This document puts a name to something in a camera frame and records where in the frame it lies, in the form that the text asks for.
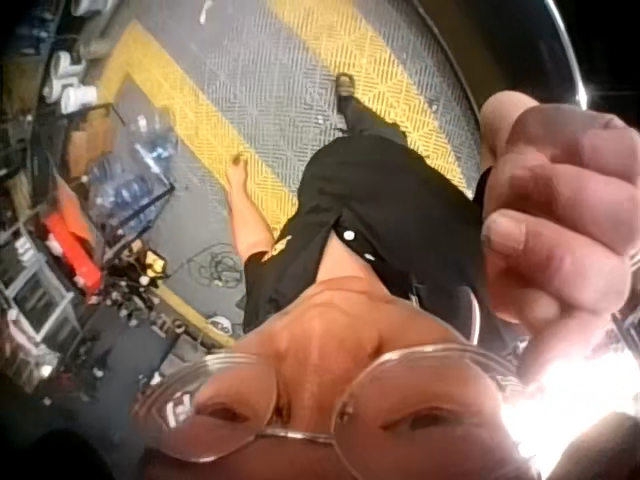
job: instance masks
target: fingernail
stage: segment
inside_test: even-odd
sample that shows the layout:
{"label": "fingernail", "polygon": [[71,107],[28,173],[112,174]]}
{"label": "fingernail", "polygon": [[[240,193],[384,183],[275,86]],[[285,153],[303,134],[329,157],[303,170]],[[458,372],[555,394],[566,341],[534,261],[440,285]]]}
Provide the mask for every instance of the fingernail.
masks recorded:
{"label": "fingernail", "polygon": [[498,211],[484,222],[482,242],[486,247],[502,255],[516,255],[524,248],[524,223],[505,212]]}

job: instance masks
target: foot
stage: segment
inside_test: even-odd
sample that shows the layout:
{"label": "foot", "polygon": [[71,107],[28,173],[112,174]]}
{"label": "foot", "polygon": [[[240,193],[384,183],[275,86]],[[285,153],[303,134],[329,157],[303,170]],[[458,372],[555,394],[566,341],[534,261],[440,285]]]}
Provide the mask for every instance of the foot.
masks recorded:
{"label": "foot", "polygon": [[356,93],[356,81],[349,73],[339,73],[336,75],[336,96],[338,99],[353,97]]}
{"label": "foot", "polygon": [[247,156],[237,154],[227,169],[227,185],[230,191],[247,189]]}

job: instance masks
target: white container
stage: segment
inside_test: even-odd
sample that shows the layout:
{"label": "white container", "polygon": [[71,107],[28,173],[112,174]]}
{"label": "white container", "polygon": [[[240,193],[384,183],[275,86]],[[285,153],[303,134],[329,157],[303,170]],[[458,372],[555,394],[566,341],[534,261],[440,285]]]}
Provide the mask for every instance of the white container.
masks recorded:
{"label": "white container", "polygon": [[42,89],[42,96],[47,103],[55,103],[62,97],[62,92],[68,87],[77,87],[80,81],[76,77],[53,78],[49,76],[46,85]]}
{"label": "white container", "polygon": [[75,65],[71,63],[71,55],[64,50],[58,50],[51,58],[51,76],[53,78],[80,78],[86,68],[87,62],[84,60]]}
{"label": "white container", "polygon": [[79,85],[67,88],[62,93],[60,111],[66,115],[96,103],[98,103],[98,89],[93,85]]}
{"label": "white container", "polygon": [[87,17],[107,11],[111,5],[113,0],[71,0],[71,14],[76,17]]}

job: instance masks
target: eye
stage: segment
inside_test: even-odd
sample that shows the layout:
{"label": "eye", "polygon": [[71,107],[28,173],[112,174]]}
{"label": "eye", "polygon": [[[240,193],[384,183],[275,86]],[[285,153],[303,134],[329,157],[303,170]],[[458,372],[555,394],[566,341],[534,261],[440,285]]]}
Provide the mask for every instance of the eye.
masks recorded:
{"label": "eye", "polygon": [[239,412],[237,409],[224,403],[213,405],[205,405],[198,408],[198,414],[206,417],[215,418],[229,423],[246,423],[249,417]]}
{"label": "eye", "polygon": [[462,418],[451,410],[429,407],[388,422],[382,426],[382,429],[388,432],[398,433],[403,431],[414,432],[425,428],[454,425],[461,423],[461,421]]}

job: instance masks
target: hand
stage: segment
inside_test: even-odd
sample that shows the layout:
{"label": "hand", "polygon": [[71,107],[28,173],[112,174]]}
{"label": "hand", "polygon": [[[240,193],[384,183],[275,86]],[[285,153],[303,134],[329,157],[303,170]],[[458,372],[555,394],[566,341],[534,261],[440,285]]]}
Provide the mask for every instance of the hand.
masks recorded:
{"label": "hand", "polygon": [[247,188],[247,157],[238,153],[227,169],[227,184],[229,190],[244,191]]}
{"label": "hand", "polygon": [[485,194],[496,314],[532,334],[522,375],[588,352],[630,287],[640,245],[640,135],[610,115],[541,105],[515,122]]}

